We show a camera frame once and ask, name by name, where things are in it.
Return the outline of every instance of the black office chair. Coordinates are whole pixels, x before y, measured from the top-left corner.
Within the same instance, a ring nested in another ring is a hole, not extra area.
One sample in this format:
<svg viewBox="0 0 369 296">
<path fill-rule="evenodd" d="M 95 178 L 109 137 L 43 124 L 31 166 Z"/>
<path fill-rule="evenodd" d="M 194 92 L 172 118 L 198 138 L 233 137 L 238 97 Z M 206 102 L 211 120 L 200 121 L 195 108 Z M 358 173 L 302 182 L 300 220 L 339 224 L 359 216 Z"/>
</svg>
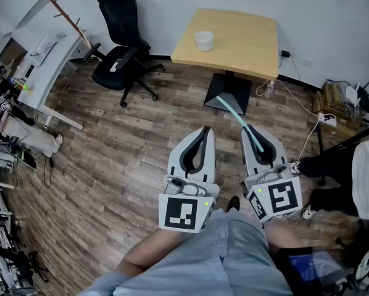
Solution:
<svg viewBox="0 0 369 296">
<path fill-rule="evenodd" d="M 157 94 L 139 78 L 157 68 L 164 72 L 165 67 L 162 64 L 151 67 L 143 64 L 149 57 L 150 45 L 139 36 L 136 0 L 98 0 L 98 2 L 111 40 L 122 46 L 113 48 L 106 56 L 97 50 L 100 43 L 88 51 L 83 58 L 84 62 L 92 55 L 102 60 L 92 75 L 93 80 L 111 90 L 124 89 L 120 100 L 122 107 L 126 107 L 125 98 L 135 82 L 144 87 L 152 94 L 153 100 L 157 101 Z M 111 72 L 110 69 L 118 59 L 120 60 L 115 67 L 116 71 Z"/>
</svg>

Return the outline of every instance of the white wall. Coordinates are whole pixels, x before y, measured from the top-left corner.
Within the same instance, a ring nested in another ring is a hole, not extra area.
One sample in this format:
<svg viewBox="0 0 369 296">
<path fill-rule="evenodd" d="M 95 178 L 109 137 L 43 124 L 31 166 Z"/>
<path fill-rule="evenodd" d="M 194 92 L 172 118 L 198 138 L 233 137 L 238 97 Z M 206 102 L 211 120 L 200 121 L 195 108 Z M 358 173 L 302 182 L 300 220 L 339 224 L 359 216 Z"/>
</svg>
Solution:
<svg viewBox="0 0 369 296">
<path fill-rule="evenodd" d="M 23 0 L 0 2 L 0 10 L 14 18 Z M 369 0 L 137 0 L 141 36 L 152 46 L 153 54 L 170 55 L 182 32 L 199 7 L 228 9 L 274 18 L 278 24 L 280 49 L 290 51 L 301 81 L 321 86 L 325 79 L 347 80 L 353 84 L 369 80 Z M 102 52 L 111 42 L 96 0 L 59 0 L 69 16 L 81 18 L 93 42 Z M 72 32 L 64 18 L 46 6 L 24 29 L 39 36 L 45 31 Z M 311 67 L 303 65 L 313 61 Z M 291 60 L 284 60 L 280 74 L 297 78 Z"/>
</svg>

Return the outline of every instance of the white cup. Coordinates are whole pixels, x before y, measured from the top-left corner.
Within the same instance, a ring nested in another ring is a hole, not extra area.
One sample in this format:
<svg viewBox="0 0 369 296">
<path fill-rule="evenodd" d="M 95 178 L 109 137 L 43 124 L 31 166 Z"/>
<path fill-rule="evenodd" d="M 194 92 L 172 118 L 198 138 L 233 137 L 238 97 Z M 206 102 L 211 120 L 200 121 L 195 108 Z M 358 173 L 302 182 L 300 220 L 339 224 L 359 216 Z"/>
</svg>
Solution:
<svg viewBox="0 0 369 296">
<path fill-rule="evenodd" d="M 214 48 L 214 35 L 209 31 L 202 31 L 194 34 L 197 47 L 200 51 L 209 52 Z"/>
</svg>

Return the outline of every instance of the white shoe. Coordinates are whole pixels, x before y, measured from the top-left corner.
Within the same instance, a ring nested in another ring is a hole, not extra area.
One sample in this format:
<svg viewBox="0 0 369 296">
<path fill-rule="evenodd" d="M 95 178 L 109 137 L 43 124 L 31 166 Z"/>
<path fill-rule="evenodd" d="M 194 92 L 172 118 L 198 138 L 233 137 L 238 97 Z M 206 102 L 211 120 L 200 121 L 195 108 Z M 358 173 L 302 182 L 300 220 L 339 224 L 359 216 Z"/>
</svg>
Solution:
<svg viewBox="0 0 369 296">
<path fill-rule="evenodd" d="M 298 168 L 298 166 L 300 165 L 300 161 L 293 161 L 293 162 L 290 162 L 289 164 L 290 164 L 291 173 L 294 176 L 297 176 L 301 173 Z"/>
<path fill-rule="evenodd" d="M 301 211 L 301 218 L 303 220 L 309 220 L 314 216 L 314 214 L 316 214 L 316 212 L 317 212 L 316 210 L 312 210 L 310 208 L 310 203 L 308 203 L 307 205 L 303 207 Z"/>
<path fill-rule="evenodd" d="M 58 145 L 61 146 L 62 144 L 62 140 L 63 140 L 63 137 L 61 135 L 58 135 L 56 138 L 55 138 L 56 142 L 58 143 Z"/>
</svg>

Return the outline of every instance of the plastic bottle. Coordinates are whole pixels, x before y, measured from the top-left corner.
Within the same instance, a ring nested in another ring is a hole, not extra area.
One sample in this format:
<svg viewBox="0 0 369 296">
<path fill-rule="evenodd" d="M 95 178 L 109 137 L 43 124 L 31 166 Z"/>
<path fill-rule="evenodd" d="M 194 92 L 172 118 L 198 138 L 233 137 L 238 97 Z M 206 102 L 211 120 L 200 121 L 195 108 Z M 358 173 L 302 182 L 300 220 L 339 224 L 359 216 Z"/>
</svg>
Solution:
<svg viewBox="0 0 369 296">
<path fill-rule="evenodd" d="M 273 90 L 275 88 L 275 82 L 270 81 L 270 83 L 267 85 L 267 88 L 265 89 L 265 97 L 271 97 Z"/>
</svg>

